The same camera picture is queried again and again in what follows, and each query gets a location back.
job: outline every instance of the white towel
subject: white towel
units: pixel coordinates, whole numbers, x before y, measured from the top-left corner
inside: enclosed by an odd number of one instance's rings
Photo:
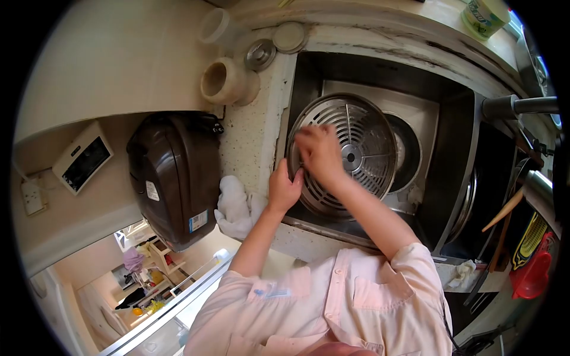
[[[267,199],[258,193],[246,195],[242,182],[233,175],[219,182],[218,208],[214,216],[219,229],[227,236],[243,240],[259,219],[267,205]]]
[[[469,276],[473,274],[477,266],[473,260],[465,261],[459,266],[456,266],[455,271],[457,272],[457,277],[452,279],[447,286],[450,288],[455,288],[460,285],[465,286],[465,282],[469,279]]]

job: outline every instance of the rice cooker label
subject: rice cooker label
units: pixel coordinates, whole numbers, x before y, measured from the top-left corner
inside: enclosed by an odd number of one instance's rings
[[[156,200],[157,202],[160,201],[158,191],[156,190],[153,182],[146,181],[146,195],[149,199]]]
[[[190,233],[198,230],[208,222],[208,209],[204,210],[200,214],[193,218],[188,219],[188,227],[190,228]]]

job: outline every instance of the person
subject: person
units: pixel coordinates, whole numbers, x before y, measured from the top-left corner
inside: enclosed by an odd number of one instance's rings
[[[282,159],[269,203],[198,312],[185,355],[450,355],[451,321],[435,264],[412,229],[343,169],[333,126],[295,136],[304,167],[333,194],[383,256],[344,249],[279,280],[259,278],[277,227],[297,202]]]

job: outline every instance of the steel strainer basket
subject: steel strainer basket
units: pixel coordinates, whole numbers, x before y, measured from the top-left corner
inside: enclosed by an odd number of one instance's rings
[[[354,94],[334,93],[310,103],[295,121],[288,138],[289,173],[303,162],[294,137],[309,125],[336,128],[344,170],[369,192],[382,199],[396,173],[396,139],[387,119],[370,101]],[[301,202],[316,215],[333,221],[353,220],[346,208],[305,170]]]

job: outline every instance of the purple clothing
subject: purple clothing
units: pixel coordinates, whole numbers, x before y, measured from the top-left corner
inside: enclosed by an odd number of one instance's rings
[[[129,272],[140,273],[143,269],[143,260],[144,255],[141,255],[135,247],[131,247],[123,254],[123,262]]]

